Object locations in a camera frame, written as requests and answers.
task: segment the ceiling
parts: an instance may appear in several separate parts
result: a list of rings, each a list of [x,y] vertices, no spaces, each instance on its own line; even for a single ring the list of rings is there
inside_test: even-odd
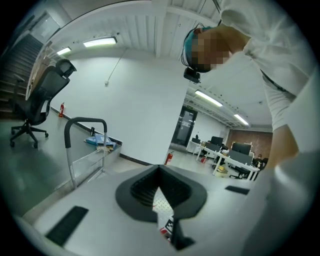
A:
[[[59,0],[73,19],[50,40],[59,51],[85,49],[82,44],[94,38],[115,36],[112,47],[150,51],[157,58],[171,58],[179,63],[186,34],[198,23],[216,26],[220,15],[212,0]],[[223,104],[216,107],[196,96],[201,90]],[[226,64],[201,76],[201,83],[190,82],[184,101],[231,128],[247,129],[234,114],[250,124],[251,130],[271,130],[271,114],[267,106],[260,73],[242,53]]]

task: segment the black door frame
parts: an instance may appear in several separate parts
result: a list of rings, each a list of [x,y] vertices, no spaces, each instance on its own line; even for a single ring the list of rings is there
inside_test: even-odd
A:
[[[185,115],[185,112],[186,112],[186,111],[193,114],[193,117],[192,117],[192,121],[193,121],[193,122],[192,122],[192,124],[191,124],[191,126],[190,126],[190,128],[189,128],[189,132],[188,132],[188,134],[187,134],[187,136],[186,136],[186,140],[185,140],[184,142],[182,142],[182,143],[178,143],[178,141],[177,141],[177,136],[178,136],[179,130],[180,130],[181,125],[182,125],[181,119],[182,119],[182,117]],[[187,107],[184,106],[184,105],[182,106],[182,109],[181,109],[181,112],[180,112],[180,115],[179,115],[179,118],[178,118],[178,122],[177,122],[177,124],[176,124],[175,130],[174,130],[174,133],[173,133],[173,136],[172,136],[172,140],[171,140],[172,143],[179,144],[179,145],[183,145],[183,146],[185,146],[185,147],[188,145],[189,140],[190,140],[190,137],[191,137],[191,133],[192,133],[192,131],[193,131],[193,129],[194,129],[194,126],[195,126],[195,120],[196,120],[196,118],[197,118],[197,115],[198,115],[198,112],[197,112],[197,111],[195,111],[195,110],[193,110],[193,109],[190,109],[190,108],[187,108]]]

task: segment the shirt sleeve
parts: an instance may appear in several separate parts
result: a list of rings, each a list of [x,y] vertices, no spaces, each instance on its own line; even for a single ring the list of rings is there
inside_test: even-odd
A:
[[[275,131],[279,127],[286,125],[285,114],[287,108],[296,97],[289,92],[274,88],[272,83],[264,76],[263,89],[272,116],[272,130]]]

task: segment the light fixture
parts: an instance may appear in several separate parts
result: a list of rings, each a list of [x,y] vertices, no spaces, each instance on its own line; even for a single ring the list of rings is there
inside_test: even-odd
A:
[[[64,48],[64,49],[58,51],[56,54],[61,55],[61,54],[65,54],[70,51],[71,51],[70,47],[67,47],[67,48]]]
[[[101,45],[114,45],[116,43],[117,43],[117,39],[114,36],[112,36],[112,37],[92,40],[89,42],[84,42],[83,44],[85,47],[91,47],[91,46],[101,46]]]
[[[197,94],[197,95],[205,98],[206,100],[212,102],[213,104],[216,104],[218,107],[221,107],[221,106],[222,106],[222,104],[221,104],[220,102],[218,102],[218,101],[216,101],[215,99],[211,98],[210,96],[204,94],[202,91],[196,90],[196,91],[195,91],[195,94]]]
[[[242,123],[244,123],[246,126],[248,126],[249,124],[238,114],[234,115],[236,118],[238,118]]]

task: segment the white t-shirt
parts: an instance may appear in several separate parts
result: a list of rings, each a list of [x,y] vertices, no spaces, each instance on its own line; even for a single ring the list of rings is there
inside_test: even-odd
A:
[[[307,40],[274,1],[222,0],[220,8],[223,24],[251,38],[243,52],[255,62],[263,78],[273,130],[285,125],[285,110],[317,65]]]

